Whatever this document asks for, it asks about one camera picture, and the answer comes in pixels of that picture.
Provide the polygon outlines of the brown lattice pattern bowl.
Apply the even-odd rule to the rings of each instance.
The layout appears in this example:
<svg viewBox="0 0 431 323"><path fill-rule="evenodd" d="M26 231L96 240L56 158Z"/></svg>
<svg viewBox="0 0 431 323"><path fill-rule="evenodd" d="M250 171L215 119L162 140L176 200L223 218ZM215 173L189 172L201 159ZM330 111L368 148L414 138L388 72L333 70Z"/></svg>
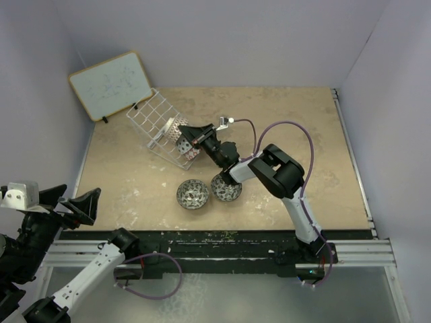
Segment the brown lattice pattern bowl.
<svg viewBox="0 0 431 323"><path fill-rule="evenodd" d="M167 123L162 128L163 134L167 139L173 143L176 143L181 136L181 131L179 130L180 125L188 125L189 121L183 116L176 116L174 118L169 118Z"/></svg>

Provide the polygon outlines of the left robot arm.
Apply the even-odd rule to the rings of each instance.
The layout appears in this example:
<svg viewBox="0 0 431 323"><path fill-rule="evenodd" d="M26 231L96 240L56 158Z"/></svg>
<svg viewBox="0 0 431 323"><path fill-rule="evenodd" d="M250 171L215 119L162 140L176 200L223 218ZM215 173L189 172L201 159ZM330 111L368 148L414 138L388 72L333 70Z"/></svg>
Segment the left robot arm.
<svg viewBox="0 0 431 323"><path fill-rule="evenodd" d="M23 213L18 237L1 235L1 321L70 322L81 302L121 263L136 261L138 239L124 228L102 242L91 261L52 296L46 291L53 268L47 254L62 229L93 225L101 190L74 199L67 185L39 190L38 184L10 182L1 187L1 208Z"/></svg>

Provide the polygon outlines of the blue patterned bowl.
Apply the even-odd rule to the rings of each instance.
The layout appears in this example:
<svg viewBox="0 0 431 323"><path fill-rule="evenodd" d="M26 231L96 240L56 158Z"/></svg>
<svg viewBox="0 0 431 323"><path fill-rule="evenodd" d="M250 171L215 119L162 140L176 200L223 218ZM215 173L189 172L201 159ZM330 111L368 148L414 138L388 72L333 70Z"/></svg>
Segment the blue patterned bowl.
<svg viewBox="0 0 431 323"><path fill-rule="evenodd" d="M184 155L188 151L190 151L193 146L187 141L187 139L183 135L181 135L176 142L176 148L181 155Z"/></svg>

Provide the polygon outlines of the red white patterned bowl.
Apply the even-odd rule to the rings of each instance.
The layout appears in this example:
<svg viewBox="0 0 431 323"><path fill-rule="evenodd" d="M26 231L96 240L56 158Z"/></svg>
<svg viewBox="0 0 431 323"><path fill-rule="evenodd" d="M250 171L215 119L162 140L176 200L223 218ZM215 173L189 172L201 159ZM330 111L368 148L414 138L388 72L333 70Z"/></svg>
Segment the red white patterned bowl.
<svg viewBox="0 0 431 323"><path fill-rule="evenodd" d="M183 155L187 160L190 161L196 158L200 152L201 152L200 149L191 148L190 150L186 151Z"/></svg>

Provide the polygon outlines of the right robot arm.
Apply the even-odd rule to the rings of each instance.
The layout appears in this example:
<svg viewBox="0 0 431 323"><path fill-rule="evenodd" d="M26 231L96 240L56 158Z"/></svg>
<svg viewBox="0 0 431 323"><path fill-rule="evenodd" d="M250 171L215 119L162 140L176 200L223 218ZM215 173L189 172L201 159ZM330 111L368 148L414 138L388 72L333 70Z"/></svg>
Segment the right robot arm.
<svg viewBox="0 0 431 323"><path fill-rule="evenodd" d="M263 150L259 149L266 133L279 124L297 126L306 135L310 146L308 172L274 144L269 144ZM327 242L321 233L321 226L309 209L305 195L314 164L314 145L310 134L302 125L288 120L269 125L259 137L253 155L245 160L240 160L234 142L218 140L216 128L212 124L204 127L180 125L178 128L193 147L206 152L216 166L222 169L220 178L224 184L239 186L247 180L257 178L271 195L282 201L294 224L303 261L315 263L323 256Z"/></svg>

